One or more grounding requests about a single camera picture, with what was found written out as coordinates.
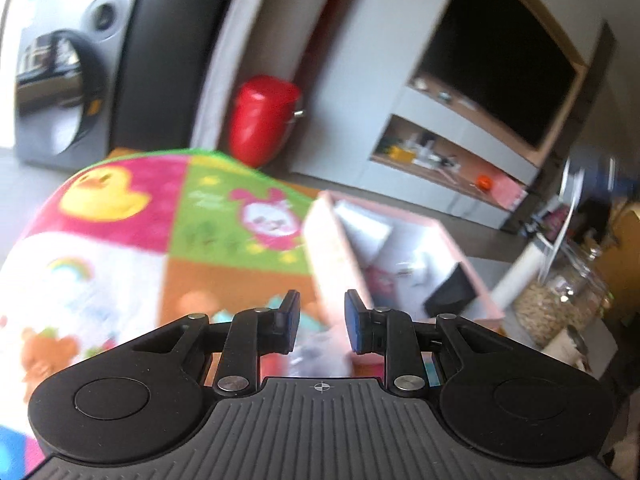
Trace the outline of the orange pumpkin toy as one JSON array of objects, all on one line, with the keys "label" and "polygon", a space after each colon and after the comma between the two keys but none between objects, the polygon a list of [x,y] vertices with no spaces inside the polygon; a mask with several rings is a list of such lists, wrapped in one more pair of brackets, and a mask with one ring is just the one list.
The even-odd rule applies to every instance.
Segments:
[{"label": "orange pumpkin toy", "polygon": [[494,186],[494,181],[491,179],[491,177],[481,174],[475,180],[475,186],[480,192],[489,193]]}]

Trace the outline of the blue pink toothpaste tube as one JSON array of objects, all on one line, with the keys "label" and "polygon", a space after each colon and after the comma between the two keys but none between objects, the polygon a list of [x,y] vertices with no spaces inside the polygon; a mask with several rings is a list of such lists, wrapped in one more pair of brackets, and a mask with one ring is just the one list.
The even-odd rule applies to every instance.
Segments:
[{"label": "blue pink toothpaste tube", "polygon": [[369,266],[364,271],[364,280],[375,307],[397,308],[398,297],[395,285],[395,275]]}]

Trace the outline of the grey washing machine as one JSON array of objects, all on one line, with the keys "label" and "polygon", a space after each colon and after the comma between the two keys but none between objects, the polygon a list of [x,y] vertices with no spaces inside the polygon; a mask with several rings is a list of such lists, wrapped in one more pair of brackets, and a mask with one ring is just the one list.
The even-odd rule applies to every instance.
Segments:
[{"label": "grey washing machine", "polygon": [[15,145],[25,164],[75,171],[107,154],[136,0],[36,0],[15,76]]}]

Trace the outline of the colourful cartoon play mat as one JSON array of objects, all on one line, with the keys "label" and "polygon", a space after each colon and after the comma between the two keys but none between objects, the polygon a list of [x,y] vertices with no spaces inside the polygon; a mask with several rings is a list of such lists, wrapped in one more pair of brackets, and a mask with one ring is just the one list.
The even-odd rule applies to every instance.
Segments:
[{"label": "colourful cartoon play mat", "polygon": [[372,379],[268,380],[181,444],[129,465],[40,445],[27,404],[44,378],[178,316],[296,288],[347,349],[341,296],[364,289],[336,226],[303,197],[219,155],[104,162],[65,182],[1,268],[1,474],[6,479],[427,479],[442,464],[426,406]]}]

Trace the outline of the black television screen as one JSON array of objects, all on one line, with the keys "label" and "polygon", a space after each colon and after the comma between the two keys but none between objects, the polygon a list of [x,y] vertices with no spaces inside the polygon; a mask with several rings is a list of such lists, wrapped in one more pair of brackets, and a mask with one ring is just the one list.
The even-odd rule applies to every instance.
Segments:
[{"label": "black television screen", "polygon": [[533,148],[544,140],[577,75],[521,0],[450,0],[420,70]]}]

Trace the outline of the white cylindrical bottle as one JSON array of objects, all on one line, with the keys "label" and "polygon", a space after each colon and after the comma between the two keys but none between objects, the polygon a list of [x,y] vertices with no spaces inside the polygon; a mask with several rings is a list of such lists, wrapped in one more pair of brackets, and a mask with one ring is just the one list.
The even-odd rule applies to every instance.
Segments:
[{"label": "white cylindrical bottle", "polygon": [[545,256],[544,248],[536,243],[529,243],[525,247],[490,293],[492,301],[500,310],[513,304],[513,301],[538,274]]}]

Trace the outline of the red cylindrical container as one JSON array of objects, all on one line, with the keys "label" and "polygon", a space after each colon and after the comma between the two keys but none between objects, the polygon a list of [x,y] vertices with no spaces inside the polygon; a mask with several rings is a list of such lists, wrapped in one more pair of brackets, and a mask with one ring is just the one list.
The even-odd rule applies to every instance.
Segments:
[{"label": "red cylindrical container", "polygon": [[291,81],[258,75],[242,84],[231,117],[231,155],[246,166],[271,162],[286,142],[303,93]]}]

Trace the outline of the grey TV shelf unit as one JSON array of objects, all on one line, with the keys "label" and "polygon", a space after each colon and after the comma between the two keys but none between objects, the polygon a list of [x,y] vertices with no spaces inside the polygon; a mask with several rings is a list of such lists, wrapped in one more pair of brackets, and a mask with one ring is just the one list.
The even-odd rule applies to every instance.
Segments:
[{"label": "grey TV shelf unit", "polygon": [[[518,148],[506,130],[477,110],[407,86],[370,163],[404,179],[393,194],[398,200],[498,229],[539,171]],[[475,186],[481,174],[494,181],[489,193]]]}]

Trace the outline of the pink cardboard box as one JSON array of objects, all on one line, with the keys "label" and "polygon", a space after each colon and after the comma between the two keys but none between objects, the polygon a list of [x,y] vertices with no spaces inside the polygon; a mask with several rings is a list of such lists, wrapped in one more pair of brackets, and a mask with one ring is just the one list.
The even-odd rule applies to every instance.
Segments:
[{"label": "pink cardboard box", "polygon": [[370,266],[395,275],[396,309],[405,311],[416,321],[426,321],[424,301],[460,263],[477,293],[462,315],[492,330],[499,327],[502,311],[442,222],[355,196],[324,191],[312,202],[303,222],[304,248],[314,293],[320,312],[329,323],[334,347],[352,364],[380,365],[382,358],[376,354],[357,356],[350,348],[344,319],[345,292],[355,289],[367,308],[372,309],[374,305],[364,280],[367,268],[358,264],[341,222],[333,212],[338,200],[374,211],[393,225],[390,237]]}]

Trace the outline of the black hair dryer nozzle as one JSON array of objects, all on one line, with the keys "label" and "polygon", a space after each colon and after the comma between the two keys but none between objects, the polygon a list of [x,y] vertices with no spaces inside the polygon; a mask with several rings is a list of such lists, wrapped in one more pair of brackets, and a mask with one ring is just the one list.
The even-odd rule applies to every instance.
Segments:
[{"label": "black hair dryer nozzle", "polygon": [[474,285],[458,263],[448,278],[424,301],[423,309],[430,318],[441,314],[459,315],[476,297]]}]

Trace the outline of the glass jar of nuts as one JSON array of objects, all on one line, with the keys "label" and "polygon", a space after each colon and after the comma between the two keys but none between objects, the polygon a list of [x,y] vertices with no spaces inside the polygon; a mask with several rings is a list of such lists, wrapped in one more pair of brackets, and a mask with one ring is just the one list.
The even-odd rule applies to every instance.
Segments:
[{"label": "glass jar of nuts", "polygon": [[593,240],[582,246],[564,242],[543,278],[538,273],[514,300],[515,318],[538,348],[544,348],[567,326],[584,330],[612,306],[596,262],[601,247]]}]

